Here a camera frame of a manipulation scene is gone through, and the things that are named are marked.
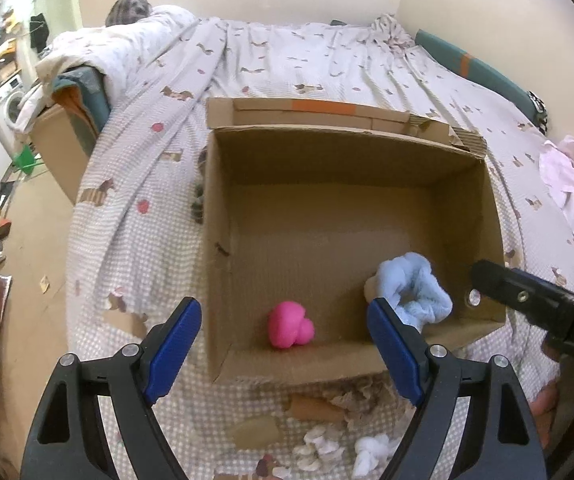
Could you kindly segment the person's right hand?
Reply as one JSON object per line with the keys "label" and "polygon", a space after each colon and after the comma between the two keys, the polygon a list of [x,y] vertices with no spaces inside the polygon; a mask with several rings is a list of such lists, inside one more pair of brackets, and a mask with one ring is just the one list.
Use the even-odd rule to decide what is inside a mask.
{"label": "person's right hand", "polygon": [[574,355],[562,350],[562,343],[547,335],[542,343],[544,355],[559,364],[559,375],[531,402],[530,408],[545,456],[558,448],[574,448]]}

